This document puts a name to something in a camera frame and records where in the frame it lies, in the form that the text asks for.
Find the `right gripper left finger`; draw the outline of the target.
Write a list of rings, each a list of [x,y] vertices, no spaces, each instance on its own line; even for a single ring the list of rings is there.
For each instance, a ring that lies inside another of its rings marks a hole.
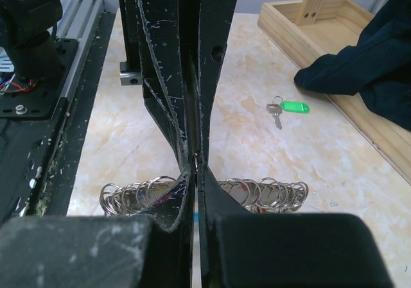
[[[2,287],[190,287],[193,170],[131,217],[26,216],[1,228]]]

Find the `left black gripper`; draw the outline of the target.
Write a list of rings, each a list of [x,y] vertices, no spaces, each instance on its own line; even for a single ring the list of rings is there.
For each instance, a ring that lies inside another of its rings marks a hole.
[[[204,164],[209,161],[211,111],[236,3],[237,0],[200,0],[197,99],[199,151]],[[120,63],[121,84],[135,86],[143,82],[146,108],[171,146],[179,169],[183,169],[189,162],[189,155],[180,57],[179,0],[119,0],[119,9],[126,56]]]

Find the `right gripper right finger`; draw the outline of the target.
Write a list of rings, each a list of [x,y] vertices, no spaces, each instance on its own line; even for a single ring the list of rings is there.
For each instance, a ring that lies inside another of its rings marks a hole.
[[[393,286],[359,217],[249,212],[204,164],[196,182],[203,287]]]

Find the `large keyring with blue handle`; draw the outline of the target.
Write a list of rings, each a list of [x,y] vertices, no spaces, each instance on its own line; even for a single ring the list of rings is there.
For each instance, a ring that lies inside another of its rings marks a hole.
[[[165,200],[177,180],[158,176],[126,186],[108,183],[101,188],[99,202],[106,216],[134,216],[150,205]],[[290,214],[298,211],[309,194],[304,182],[283,183],[265,177],[258,181],[231,178],[218,182],[219,187],[245,210],[257,214]]]

